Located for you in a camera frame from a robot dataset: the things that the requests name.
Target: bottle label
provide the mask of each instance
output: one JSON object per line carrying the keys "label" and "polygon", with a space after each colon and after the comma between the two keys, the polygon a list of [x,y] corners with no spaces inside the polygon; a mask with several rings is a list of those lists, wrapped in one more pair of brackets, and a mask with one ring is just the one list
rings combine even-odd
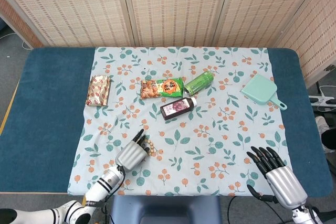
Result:
{"label": "bottle label", "polygon": [[171,114],[174,114],[178,111],[185,110],[189,107],[190,107],[190,105],[187,102],[187,99],[183,99],[183,100],[176,101],[176,102],[174,102],[170,105],[167,105],[167,106],[163,107],[163,110],[166,113],[166,115],[171,115]]}

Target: dustpan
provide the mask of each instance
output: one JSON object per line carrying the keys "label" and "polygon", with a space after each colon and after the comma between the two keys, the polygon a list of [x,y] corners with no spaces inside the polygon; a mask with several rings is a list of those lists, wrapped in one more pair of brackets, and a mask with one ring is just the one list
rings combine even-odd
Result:
{"label": "dustpan", "polygon": [[255,103],[264,105],[272,102],[281,110],[287,109],[287,106],[276,97],[278,87],[274,82],[256,74],[241,90],[241,92],[252,99]]}

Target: table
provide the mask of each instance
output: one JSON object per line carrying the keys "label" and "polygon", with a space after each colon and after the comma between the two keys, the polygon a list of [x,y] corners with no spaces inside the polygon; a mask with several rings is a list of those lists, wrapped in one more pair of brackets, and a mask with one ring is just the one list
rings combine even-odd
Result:
{"label": "table", "polygon": [[[293,171],[309,196],[328,195],[331,176],[298,56],[290,49],[268,52],[278,98],[297,108],[281,112]],[[42,48],[29,54],[0,136],[0,172],[6,174],[0,191],[67,191],[93,55],[94,48]]]}

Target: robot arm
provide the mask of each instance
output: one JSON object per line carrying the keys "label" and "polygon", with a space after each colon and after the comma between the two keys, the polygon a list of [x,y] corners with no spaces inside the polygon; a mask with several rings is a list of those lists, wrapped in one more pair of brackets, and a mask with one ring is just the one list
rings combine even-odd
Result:
{"label": "robot arm", "polygon": [[119,181],[125,179],[125,172],[136,167],[146,156],[149,149],[144,149],[141,130],[134,139],[117,155],[116,166],[111,166],[85,194],[86,205],[72,200],[58,208],[25,212],[14,209],[0,209],[1,224],[87,224],[97,207],[103,207]]}
{"label": "robot arm", "polygon": [[317,214],[306,206],[308,198],[304,188],[293,171],[286,166],[279,155],[270,147],[259,149],[251,147],[256,153],[247,152],[247,155],[256,163],[266,178],[273,195],[261,195],[253,187],[247,185],[251,194],[262,201],[280,203],[283,207],[292,210],[293,221],[297,224],[322,224]]}

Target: orange berry pattern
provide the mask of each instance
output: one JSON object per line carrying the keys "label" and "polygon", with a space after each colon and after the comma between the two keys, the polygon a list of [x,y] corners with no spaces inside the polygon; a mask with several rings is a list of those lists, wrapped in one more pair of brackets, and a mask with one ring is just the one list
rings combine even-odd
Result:
{"label": "orange berry pattern", "polygon": [[[241,93],[256,74],[274,81],[266,48],[99,47],[94,56],[91,75],[111,80],[108,105],[84,108],[70,194],[85,194],[114,169],[141,129],[150,150],[126,172],[118,195],[247,196],[247,185],[269,194],[246,154],[251,146],[273,148],[290,166],[280,109]],[[141,81],[181,77],[187,84],[204,71],[214,80],[194,95],[197,105],[187,113],[165,121],[160,107],[179,98],[141,99]]]}

